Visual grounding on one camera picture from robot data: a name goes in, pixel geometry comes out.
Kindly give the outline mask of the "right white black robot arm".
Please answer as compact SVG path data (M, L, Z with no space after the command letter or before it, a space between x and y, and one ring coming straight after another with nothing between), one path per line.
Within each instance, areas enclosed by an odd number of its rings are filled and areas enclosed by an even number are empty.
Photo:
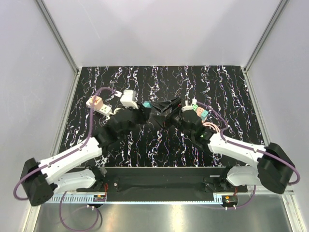
M155 121L164 129L175 126L200 149L242 161L246 166L227 168L218 178L223 191L231 191L240 185L262 185L276 194L283 194L290 184L295 165L276 143L255 145L224 136L214 125L206 126L208 111L198 106L195 99L182 105L180 98L152 102L161 113Z

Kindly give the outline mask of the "beige cube adapter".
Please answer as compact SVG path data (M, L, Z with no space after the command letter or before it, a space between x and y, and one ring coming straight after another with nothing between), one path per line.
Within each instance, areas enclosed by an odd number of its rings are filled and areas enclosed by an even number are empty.
M86 104L94 110L100 110L104 106L103 99L99 96L90 97Z

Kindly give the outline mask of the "pink round power socket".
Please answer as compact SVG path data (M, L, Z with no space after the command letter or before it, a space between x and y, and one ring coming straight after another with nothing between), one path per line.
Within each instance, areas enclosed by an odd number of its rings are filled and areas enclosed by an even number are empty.
M203 109L202 107L198 107L196 110L196 113L199 117L201 117L202 113L205 111L205 109Z

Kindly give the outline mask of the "blue plug adapter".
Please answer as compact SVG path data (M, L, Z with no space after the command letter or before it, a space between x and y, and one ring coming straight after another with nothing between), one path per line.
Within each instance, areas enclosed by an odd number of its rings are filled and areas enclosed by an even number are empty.
M143 104L142 104L145 108L149 108L151 109L151 103L149 101L144 101Z

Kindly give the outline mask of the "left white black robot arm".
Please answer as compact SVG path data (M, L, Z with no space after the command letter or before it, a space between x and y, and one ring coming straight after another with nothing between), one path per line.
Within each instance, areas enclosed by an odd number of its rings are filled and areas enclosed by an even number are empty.
M84 141L51 158L25 161L19 184L32 206L47 202L60 187L56 181L80 164L113 150L138 125L147 123L151 113L148 102L137 108L121 108L100 129Z

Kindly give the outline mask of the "green USB charger cube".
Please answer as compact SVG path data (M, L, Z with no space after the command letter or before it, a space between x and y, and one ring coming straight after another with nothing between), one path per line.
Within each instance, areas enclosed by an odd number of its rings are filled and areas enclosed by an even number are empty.
M194 105L192 106L192 108L193 108L194 111L196 111L197 108L198 108L198 105L197 105L197 104L194 104Z

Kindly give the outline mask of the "teal plug adapter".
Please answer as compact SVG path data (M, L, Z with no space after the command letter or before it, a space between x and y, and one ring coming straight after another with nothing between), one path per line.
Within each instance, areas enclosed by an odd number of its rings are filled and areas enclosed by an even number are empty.
M200 117L202 119L202 121L204 121L206 119L206 117L208 116L208 111L204 110L202 111L202 113L200 114Z

